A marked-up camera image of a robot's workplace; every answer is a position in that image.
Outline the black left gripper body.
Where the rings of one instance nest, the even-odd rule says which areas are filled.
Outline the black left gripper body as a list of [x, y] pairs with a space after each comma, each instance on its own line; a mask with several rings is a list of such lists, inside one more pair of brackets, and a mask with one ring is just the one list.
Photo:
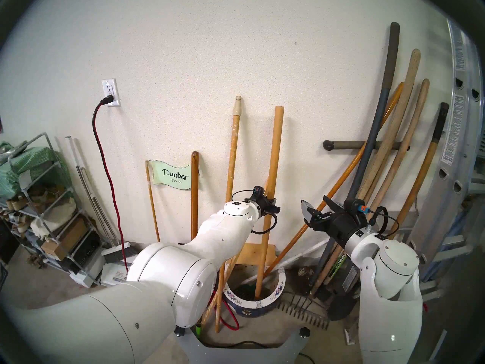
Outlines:
[[277, 215], [281, 208], [276, 206], [276, 198], [267, 198], [262, 195], [257, 198], [257, 205], [259, 206], [260, 216]]

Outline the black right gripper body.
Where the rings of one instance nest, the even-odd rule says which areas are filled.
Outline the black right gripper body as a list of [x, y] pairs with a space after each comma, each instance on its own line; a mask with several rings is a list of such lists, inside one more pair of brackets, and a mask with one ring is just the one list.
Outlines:
[[358, 230], [365, 228], [366, 225], [366, 216], [361, 212], [353, 215], [346, 211], [343, 213], [322, 213], [319, 211], [318, 220], [310, 228], [317, 232], [326, 233], [342, 248], [345, 248], [350, 237]]

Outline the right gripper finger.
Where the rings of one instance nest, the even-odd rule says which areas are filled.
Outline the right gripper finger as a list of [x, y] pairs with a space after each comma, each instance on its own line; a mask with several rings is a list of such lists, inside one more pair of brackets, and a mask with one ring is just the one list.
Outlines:
[[301, 200], [301, 210], [304, 217], [304, 222], [309, 227], [313, 227], [313, 224], [319, 218], [319, 210], [316, 210], [309, 202]]
[[327, 207], [330, 209], [332, 213], [343, 213], [344, 208], [340, 206], [338, 203], [334, 202], [330, 197], [324, 195], [323, 201], [326, 203]]

